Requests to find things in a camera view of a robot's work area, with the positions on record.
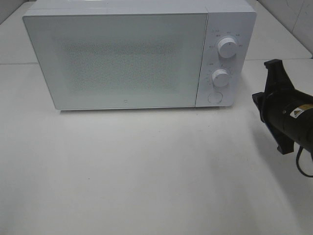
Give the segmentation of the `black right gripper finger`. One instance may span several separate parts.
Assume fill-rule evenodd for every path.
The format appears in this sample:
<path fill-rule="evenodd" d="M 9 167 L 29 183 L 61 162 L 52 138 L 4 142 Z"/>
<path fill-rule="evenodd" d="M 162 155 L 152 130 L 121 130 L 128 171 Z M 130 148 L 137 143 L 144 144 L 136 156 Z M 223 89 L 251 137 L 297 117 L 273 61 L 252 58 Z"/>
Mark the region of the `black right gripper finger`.
<path fill-rule="evenodd" d="M 260 113 L 261 121 L 266 125 L 270 133 L 272 134 L 273 138 L 277 142 L 277 150 L 281 154 L 289 154 L 294 152 L 294 141 L 285 135 L 282 131 L 274 127 L 267 118 L 266 108 L 265 105 L 266 96 L 264 92 L 255 93 L 252 95 L 252 100 L 256 105 L 257 109 Z"/>
<path fill-rule="evenodd" d="M 269 60 L 264 62 L 264 65 L 268 70 L 265 94 L 273 94 L 281 91 L 292 91 L 295 89 L 285 71 L 282 60 Z"/>

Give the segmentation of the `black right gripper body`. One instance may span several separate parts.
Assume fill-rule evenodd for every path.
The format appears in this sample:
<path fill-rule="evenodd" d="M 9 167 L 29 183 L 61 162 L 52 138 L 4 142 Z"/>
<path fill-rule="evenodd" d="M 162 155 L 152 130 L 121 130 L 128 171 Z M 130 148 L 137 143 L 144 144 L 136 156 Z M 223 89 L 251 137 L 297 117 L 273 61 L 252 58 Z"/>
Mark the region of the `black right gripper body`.
<path fill-rule="evenodd" d="M 298 90 L 273 93 L 265 100 L 267 118 L 282 132 L 305 132 L 305 118 L 291 116 L 294 109 L 305 103 L 306 95 Z"/>

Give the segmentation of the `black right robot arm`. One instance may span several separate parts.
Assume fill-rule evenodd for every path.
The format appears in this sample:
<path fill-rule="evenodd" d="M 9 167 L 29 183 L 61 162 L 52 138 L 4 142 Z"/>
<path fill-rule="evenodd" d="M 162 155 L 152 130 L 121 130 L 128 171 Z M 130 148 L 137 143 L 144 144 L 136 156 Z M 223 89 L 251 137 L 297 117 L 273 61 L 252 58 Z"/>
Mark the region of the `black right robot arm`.
<path fill-rule="evenodd" d="M 293 152 L 295 143 L 312 153 L 313 97 L 293 86 L 282 60 L 266 61 L 264 66 L 268 70 L 265 90 L 252 95 L 261 121 L 280 153 Z"/>

